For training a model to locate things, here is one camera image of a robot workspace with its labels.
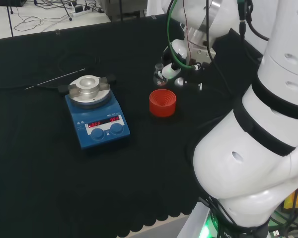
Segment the green cable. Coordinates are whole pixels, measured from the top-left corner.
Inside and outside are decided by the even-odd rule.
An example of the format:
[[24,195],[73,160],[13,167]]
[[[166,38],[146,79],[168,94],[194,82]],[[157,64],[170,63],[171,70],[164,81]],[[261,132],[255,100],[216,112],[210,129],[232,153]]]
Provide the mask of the green cable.
[[171,14],[172,14],[172,11],[175,7],[177,3],[177,0],[174,0],[172,6],[171,6],[171,9],[170,9],[170,13],[168,15],[168,22],[167,22],[167,35],[168,35],[168,45],[169,45],[169,48],[171,49],[171,54],[172,54],[172,57],[173,59],[181,66],[181,68],[184,68],[184,69],[195,69],[194,66],[189,66],[189,65],[186,65],[184,63],[182,63],[178,58],[177,56],[175,55],[174,53],[174,49],[173,47],[171,46],[171,43],[170,43],[170,37],[169,37],[169,23],[170,23],[170,18],[171,18]]

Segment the red led display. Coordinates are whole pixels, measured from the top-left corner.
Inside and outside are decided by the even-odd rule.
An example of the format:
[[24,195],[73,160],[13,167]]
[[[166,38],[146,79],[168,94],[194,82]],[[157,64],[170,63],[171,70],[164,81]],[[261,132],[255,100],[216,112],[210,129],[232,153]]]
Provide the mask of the red led display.
[[91,123],[88,123],[87,125],[88,125],[88,127],[94,127],[94,126],[103,125],[103,124],[118,121],[118,120],[119,120],[119,116],[116,116],[116,117],[107,118],[107,119],[104,119],[104,120],[91,122]]

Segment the black strap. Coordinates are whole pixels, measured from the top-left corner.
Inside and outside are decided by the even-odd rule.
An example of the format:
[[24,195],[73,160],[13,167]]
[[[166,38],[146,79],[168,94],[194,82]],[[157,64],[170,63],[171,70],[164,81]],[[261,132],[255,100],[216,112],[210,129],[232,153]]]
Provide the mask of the black strap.
[[236,100],[234,106],[234,115],[238,124],[245,132],[247,132],[262,146],[274,152],[275,154],[285,156],[290,154],[295,149],[295,147],[283,143],[282,141],[268,133],[264,128],[262,128],[250,116],[250,114],[248,114],[241,98]]
[[257,77],[252,83],[252,88],[256,96],[271,109],[288,116],[298,119],[298,105],[290,103],[269,91]]

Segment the power strip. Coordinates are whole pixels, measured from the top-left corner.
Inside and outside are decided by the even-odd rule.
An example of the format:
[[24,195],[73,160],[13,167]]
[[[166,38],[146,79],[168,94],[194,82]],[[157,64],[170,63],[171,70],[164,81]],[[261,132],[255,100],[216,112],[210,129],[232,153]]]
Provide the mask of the power strip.
[[78,16],[82,16],[82,15],[90,13],[90,12],[92,12],[92,9],[86,10],[86,11],[81,11],[81,12],[73,12],[72,16],[73,17],[78,17]]

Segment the metal rod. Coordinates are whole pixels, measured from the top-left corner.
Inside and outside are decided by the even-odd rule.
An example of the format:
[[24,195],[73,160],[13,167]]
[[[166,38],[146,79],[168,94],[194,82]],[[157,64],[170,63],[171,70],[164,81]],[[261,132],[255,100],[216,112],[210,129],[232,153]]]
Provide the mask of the metal rod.
[[64,7],[64,9],[65,9],[65,11],[66,11],[67,15],[69,16],[69,20],[71,21],[71,20],[72,20],[72,18],[70,17],[70,15],[69,15],[69,13],[68,13],[68,10],[66,9],[66,7],[65,7],[65,5],[64,5],[64,2],[63,2],[63,0],[61,0],[61,3],[63,4],[63,7]]
[[6,1],[6,10],[7,10],[7,12],[8,12],[9,23],[10,23],[10,29],[11,29],[11,35],[12,35],[12,37],[13,37],[13,30],[12,30],[12,24],[11,24],[10,12],[9,12],[9,7],[8,7],[8,1]]
[[[62,76],[57,77],[57,78],[53,78],[53,79],[51,79],[51,80],[45,81],[45,82],[43,82],[43,83],[39,83],[39,84],[37,84],[37,85],[41,85],[41,84],[44,84],[44,83],[48,83],[48,82],[51,82],[51,81],[53,81],[53,80],[56,80],[56,79],[59,79],[59,78],[63,78],[63,77],[66,77],[66,76],[69,76],[69,75],[71,75],[71,74],[78,73],[78,72],[80,72],[80,71],[84,71],[84,70],[85,70],[85,68],[80,69],[79,71],[75,71],[75,72],[72,72],[72,73],[68,73],[68,74],[62,75]],[[27,89],[30,89],[30,88],[34,88],[34,87],[35,87],[35,86],[31,86],[31,87],[25,88],[24,90],[27,90]]]

